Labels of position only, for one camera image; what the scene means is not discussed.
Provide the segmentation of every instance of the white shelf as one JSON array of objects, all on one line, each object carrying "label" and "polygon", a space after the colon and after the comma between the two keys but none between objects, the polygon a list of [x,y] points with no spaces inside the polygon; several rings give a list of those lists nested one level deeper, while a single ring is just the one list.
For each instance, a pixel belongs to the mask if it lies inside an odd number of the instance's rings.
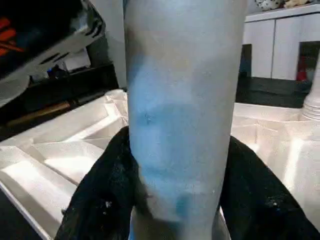
[{"label": "white shelf", "polygon": [[297,6],[292,8],[281,8],[281,9],[276,9],[271,11],[252,13],[246,16],[245,22],[250,23],[250,22],[265,21],[265,20],[271,20],[271,19],[281,19],[286,17],[293,17],[293,16],[314,14],[314,13],[320,13],[319,3],[307,4],[304,6]]}]

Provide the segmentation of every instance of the black cloth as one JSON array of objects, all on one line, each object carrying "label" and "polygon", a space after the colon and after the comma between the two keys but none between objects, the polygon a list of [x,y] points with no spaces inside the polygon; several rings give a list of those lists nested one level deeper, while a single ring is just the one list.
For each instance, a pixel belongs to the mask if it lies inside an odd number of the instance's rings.
[{"label": "black cloth", "polygon": [[[150,214],[146,197],[125,127],[79,184],[55,239],[127,240],[133,206]],[[320,240],[281,181],[234,137],[220,204],[232,240]]]}]

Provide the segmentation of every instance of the white cabinet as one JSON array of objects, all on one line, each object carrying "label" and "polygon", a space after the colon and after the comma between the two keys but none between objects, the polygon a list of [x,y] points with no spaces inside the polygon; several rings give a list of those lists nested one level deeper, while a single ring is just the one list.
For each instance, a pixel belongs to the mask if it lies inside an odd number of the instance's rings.
[{"label": "white cabinet", "polygon": [[276,21],[272,77],[295,80],[300,43],[320,41],[320,13]]},{"label": "white cabinet", "polygon": [[243,44],[252,45],[251,76],[295,80],[300,43],[320,41],[320,4],[250,14]]},{"label": "white cabinet", "polygon": [[251,76],[271,78],[275,20],[247,22],[243,44],[252,45]]}]

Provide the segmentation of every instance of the red object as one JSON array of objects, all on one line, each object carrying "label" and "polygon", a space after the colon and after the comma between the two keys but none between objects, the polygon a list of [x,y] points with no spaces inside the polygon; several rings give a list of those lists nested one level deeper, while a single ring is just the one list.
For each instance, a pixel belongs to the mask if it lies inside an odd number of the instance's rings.
[{"label": "red object", "polygon": [[301,56],[299,59],[296,80],[299,82],[304,82],[307,80],[307,66],[306,58],[304,56]]}]

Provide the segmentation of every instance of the cabinet door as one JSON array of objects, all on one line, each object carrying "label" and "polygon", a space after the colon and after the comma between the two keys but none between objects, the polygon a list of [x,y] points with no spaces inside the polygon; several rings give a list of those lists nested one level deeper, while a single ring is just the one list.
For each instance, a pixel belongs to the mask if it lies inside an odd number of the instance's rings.
[{"label": "cabinet door", "polygon": [[272,77],[295,80],[300,43],[320,41],[320,13],[276,21]]},{"label": "cabinet door", "polygon": [[243,44],[252,46],[251,76],[271,78],[275,20],[246,22]]}]

